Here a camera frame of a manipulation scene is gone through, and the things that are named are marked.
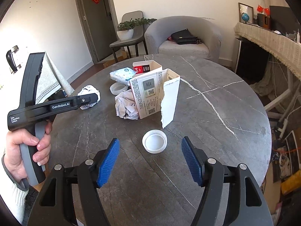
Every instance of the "door frame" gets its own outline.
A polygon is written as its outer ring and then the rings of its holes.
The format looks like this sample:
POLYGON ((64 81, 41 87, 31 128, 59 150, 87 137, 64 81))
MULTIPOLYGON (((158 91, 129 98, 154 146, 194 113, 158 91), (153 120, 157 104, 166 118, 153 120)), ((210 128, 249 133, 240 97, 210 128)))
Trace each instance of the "door frame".
MULTIPOLYGON (((92 40, 92 37, 91 37, 90 28, 89 28, 88 23, 85 19, 86 15, 85 15, 85 10, 84 10, 83 4, 82 4, 82 0, 75 0, 75 4, 76 4, 80 24, 82 26, 82 32, 84 33, 84 37, 85 37, 89 52, 91 54, 92 61, 93 61, 94 64, 99 63, 100 61, 97 60, 96 52, 94 50, 95 47, 94 47, 94 43, 93 43, 93 40, 92 40)), ((116 34, 116 37, 117 37, 118 20, 117 20, 113 0, 109 0, 109 6, 110 6, 111 14, 112 14, 112 20, 113 20, 113 24, 114 24, 115 34, 116 34)))

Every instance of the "screw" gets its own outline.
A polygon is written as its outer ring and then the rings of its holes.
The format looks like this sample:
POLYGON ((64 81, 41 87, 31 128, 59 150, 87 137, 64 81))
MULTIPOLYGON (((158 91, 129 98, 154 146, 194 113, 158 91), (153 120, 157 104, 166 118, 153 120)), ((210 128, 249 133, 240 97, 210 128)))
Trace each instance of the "screw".
POLYGON ((92 165, 93 162, 94 161, 92 159, 88 159, 88 160, 85 161, 85 164, 89 166, 89 165, 92 165))
POLYGON ((61 164, 57 164, 57 165, 55 165, 55 170, 60 170, 60 169, 62 169, 62 165, 61 164))
POLYGON ((209 159, 208 159, 208 162, 209 162, 210 164, 215 164, 215 163, 216 163, 216 160, 213 159, 213 158, 209 158, 209 159))
POLYGON ((243 164, 243 163, 241 163, 241 164, 239 165, 239 167, 240 167, 241 169, 243 169, 243 170, 246 170, 246 169, 247 169, 246 164, 243 164))

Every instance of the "blue globe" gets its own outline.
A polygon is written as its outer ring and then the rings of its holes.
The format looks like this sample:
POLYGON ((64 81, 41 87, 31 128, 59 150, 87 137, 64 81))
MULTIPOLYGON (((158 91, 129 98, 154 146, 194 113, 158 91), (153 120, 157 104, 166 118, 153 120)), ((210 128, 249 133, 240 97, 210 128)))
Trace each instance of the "blue globe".
POLYGON ((242 15, 241 15, 241 17, 242 17, 242 19, 244 20, 244 21, 249 21, 249 19, 250 19, 250 17, 249 17, 249 15, 247 14, 247 13, 243 13, 242 15))

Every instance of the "finger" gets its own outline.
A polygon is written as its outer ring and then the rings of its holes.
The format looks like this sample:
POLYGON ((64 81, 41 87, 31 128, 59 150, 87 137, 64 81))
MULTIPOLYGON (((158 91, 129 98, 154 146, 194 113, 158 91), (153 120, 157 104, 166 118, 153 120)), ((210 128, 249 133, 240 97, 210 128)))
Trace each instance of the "finger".
POLYGON ((51 133, 51 131, 52 131, 52 123, 48 121, 47 125, 45 126, 45 132, 49 134, 51 133))
POLYGON ((33 160, 34 162, 38 162, 43 160, 44 158, 46 158, 47 156, 49 156, 51 150, 51 144, 49 144, 49 146, 47 146, 45 149, 43 149, 42 151, 38 151, 37 153, 35 153, 33 155, 33 160))
POLYGON ((41 138, 40 142, 37 145, 38 151, 42 151, 46 147, 49 146, 51 140, 51 136, 49 134, 44 134, 44 136, 41 138))
POLYGON ((17 144, 26 144, 26 145, 37 145, 39 139, 30 134, 26 129, 18 129, 13 132, 8 132, 6 135, 6 143, 17 145, 17 144))
POLYGON ((37 163, 39 166, 42 166, 42 165, 45 165, 48 161, 49 161, 49 155, 46 156, 43 160, 38 161, 37 163))

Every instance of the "white flower pot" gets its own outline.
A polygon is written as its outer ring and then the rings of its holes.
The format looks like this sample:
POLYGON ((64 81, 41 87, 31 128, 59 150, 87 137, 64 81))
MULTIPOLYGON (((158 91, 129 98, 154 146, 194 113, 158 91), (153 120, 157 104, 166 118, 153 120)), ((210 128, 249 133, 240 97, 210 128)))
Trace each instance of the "white flower pot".
POLYGON ((127 31, 117 31, 117 35, 119 40, 128 40, 132 39, 134 34, 134 29, 127 30, 127 31))

